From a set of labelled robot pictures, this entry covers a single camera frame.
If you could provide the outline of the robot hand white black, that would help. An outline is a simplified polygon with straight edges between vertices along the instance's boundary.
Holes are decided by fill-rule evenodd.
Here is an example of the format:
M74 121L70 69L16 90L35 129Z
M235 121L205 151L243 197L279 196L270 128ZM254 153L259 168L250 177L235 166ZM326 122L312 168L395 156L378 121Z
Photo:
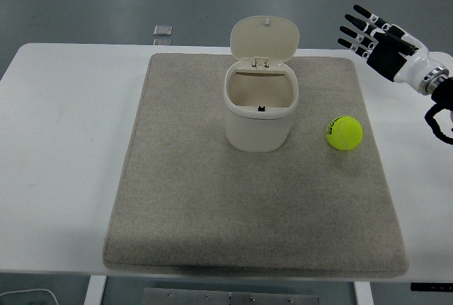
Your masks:
M338 43L363 58L379 75L427 95L430 82L448 73L445 65L430 58L427 47L404 29L360 5L353 9L360 17L345 15L352 26L340 27L345 37L338 38Z

